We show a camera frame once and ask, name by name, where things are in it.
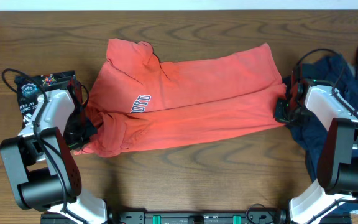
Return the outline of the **orange soccer t-shirt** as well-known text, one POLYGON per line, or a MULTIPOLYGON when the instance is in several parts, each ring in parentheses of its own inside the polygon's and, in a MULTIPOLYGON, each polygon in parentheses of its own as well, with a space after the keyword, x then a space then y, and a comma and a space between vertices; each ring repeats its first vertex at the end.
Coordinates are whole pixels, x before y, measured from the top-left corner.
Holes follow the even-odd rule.
POLYGON ((97 133, 80 153, 112 157, 277 128, 273 112, 285 90, 268 44, 161 62, 147 42, 110 39, 86 107, 97 133))

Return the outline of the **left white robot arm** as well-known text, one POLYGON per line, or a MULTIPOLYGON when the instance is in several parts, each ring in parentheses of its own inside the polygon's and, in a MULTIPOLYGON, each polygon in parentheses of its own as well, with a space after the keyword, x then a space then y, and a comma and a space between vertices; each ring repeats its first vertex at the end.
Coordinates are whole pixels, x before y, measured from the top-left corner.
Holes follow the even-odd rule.
POLYGON ((71 118, 85 122, 82 90, 49 90, 33 96, 20 133, 0 153, 16 204, 23 210, 63 215, 74 223, 108 223, 106 202, 82 188, 63 134, 71 118))

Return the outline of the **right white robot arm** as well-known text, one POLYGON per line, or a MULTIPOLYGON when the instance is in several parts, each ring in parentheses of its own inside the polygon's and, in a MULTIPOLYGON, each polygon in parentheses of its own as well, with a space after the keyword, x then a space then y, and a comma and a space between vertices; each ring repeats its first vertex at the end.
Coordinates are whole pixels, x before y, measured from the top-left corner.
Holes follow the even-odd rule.
POLYGON ((289 85, 274 118, 300 124, 307 116, 316 116, 327 133, 316 179, 276 214, 275 223, 321 223, 345 204, 358 205, 358 111, 332 83, 306 79, 289 85))

